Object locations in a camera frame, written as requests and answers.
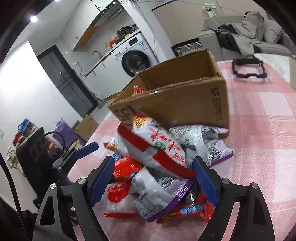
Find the gray blanket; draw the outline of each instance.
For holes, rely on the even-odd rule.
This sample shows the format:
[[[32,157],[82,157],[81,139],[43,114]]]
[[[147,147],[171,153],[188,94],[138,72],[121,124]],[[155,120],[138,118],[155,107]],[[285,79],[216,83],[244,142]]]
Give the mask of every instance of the gray blanket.
[[[255,40],[254,37],[256,35],[257,26],[244,20],[241,23],[232,23],[231,25],[234,27],[235,31],[238,33],[238,34],[234,34],[234,33],[230,33],[230,34],[233,36],[241,52],[241,55],[246,58],[253,57],[254,55],[253,44]]]

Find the purple packaging edge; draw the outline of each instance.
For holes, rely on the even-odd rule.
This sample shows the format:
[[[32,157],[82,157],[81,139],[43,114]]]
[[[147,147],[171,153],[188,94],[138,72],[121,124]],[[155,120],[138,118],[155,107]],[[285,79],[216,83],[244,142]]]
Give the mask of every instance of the purple packaging edge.
[[[160,210],[158,213],[156,213],[156,214],[152,215],[151,217],[147,218],[146,221],[148,223],[150,223],[150,222],[162,217],[163,215],[165,215],[169,211],[171,211],[175,206],[178,205],[181,198],[185,196],[185,194],[191,188],[191,186],[193,185],[193,183],[195,181],[196,181],[196,178],[189,179],[187,181],[187,183],[184,185],[184,187],[178,192],[176,197],[172,201],[170,201],[170,203],[164,209]]]
[[[220,163],[220,162],[223,162],[223,161],[225,161],[225,160],[231,158],[232,156],[233,156],[233,151],[232,151],[230,154],[228,154],[228,155],[226,155],[226,156],[224,156],[224,157],[218,159],[217,161],[214,161],[214,162],[211,164],[211,167],[214,166],[214,165],[216,165],[216,164],[218,164],[218,163]]]

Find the pile of snacks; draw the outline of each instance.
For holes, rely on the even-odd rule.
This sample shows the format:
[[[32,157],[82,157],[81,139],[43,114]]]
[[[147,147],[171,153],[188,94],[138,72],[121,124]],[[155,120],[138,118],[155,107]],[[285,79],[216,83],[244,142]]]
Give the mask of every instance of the pile of snacks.
[[[142,93],[138,86],[134,94]],[[163,128],[140,113],[130,131],[123,124],[112,141],[114,183],[109,184],[106,217],[140,215],[147,222],[163,223],[172,217],[201,216],[209,222],[209,203],[196,180],[192,161],[201,156],[208,166],[233,156],[219,133],[228,130],[205,125]]]

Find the ceiling light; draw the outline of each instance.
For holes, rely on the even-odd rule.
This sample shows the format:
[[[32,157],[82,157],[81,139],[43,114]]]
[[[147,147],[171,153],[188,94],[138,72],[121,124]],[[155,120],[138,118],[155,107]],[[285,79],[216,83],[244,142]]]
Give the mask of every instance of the ceiling light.
[[[38,18],[36,16],[32,16],[31,17],[31,22],[35,23],[37,22]]]

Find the kitchen cabinet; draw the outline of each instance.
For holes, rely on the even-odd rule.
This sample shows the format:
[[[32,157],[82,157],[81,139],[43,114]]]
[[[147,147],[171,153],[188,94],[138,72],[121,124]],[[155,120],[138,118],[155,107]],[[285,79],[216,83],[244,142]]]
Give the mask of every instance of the kitchen cabinet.
[[[92,86],[102,98],[120,92],[131,80],[131,77],[127,74],[126,76],[122,76],[121,74],[118,77],[114,77],[114,74],[110,74],[111,71],[116,71],[114,70],[115,61],[114,56],[110,55],[87,76]]]
[[[104,8],[111,3],[114,0],[92,0],[97,8],[99,8],[100,11],[103,11]]]
[[[90,24],[99,13],[100,11],[91,0],[82,0],[75,9],[62,34],[72,51],[83,46],[98,29]]]

